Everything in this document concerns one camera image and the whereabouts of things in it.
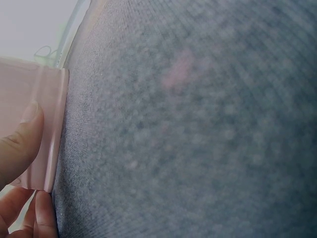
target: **white background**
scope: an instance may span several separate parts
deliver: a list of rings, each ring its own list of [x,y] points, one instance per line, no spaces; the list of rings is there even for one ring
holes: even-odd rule
[[[68,22],[76,3],[0,0],[0,56],[33,61],[34,53],[43,46],[56,50],[60,27]]]

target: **finger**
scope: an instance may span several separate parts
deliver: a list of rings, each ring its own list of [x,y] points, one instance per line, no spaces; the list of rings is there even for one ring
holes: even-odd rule
[[[34,222],[35,222],[36,193],[35,193],[34,197],[32,198],[32,201],[29,205],[29,208],[25,214],[23,223],[21,225],[21,230],[24,230],[25,232],[27,232],[28,234],[31,234],[32,236],[33,236],[33,229],[34,229]]]
[[[15,187],[0,200],[0,219],[4,221],[8,228],[17,219],[32,193],[33,190]]]
[[[51,196],[43,191],[36,194],[35,201],[36,225],[34,237],[56,238],[57,225]]]
[[[31,234],[28,231],[18,230],[9,234],[5,238],[33,238],[33,233]]]
[[[16,132],[0,138],[0,190],[19,177],[36,158],[43,126],[43,110],[33,102],[25,110]]]

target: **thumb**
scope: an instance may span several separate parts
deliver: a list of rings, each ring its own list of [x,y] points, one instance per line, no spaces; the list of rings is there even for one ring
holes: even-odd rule
[[[43,127],[43,110],[37,102],[32,102],[17,130],[11,136],[0,138],[0,191],[19,177],[36,158]]]

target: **gray clothing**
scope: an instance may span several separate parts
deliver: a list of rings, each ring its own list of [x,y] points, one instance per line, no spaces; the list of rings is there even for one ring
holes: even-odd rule
[[[316,237],[317,1],[107,0],[87,33],[94,3],[60,237]]]

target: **fingernail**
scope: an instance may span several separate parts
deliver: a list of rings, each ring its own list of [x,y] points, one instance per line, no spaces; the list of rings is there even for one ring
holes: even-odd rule
[[[34,119],[36,113],[38,112],[39,104],[33,101],[24,111],[21,123],[30,122]]]

